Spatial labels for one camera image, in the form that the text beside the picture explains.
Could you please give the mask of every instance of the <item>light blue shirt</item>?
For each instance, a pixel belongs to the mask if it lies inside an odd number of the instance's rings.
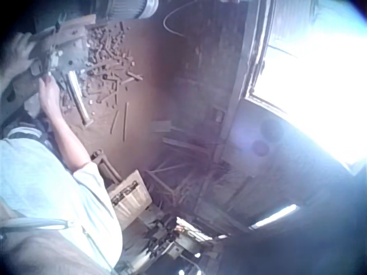
[[[41,135],[26,127],[13,129],[9,135],[15,132]],[[11,209],[30,218],[75,221],[90,234],[108,263],[116,265],[122,232],[96,164],[71,173],[43,144],[22,138],[0,141],[0,166],[0,195]],[[111,270],[80,226],[60,233]]]

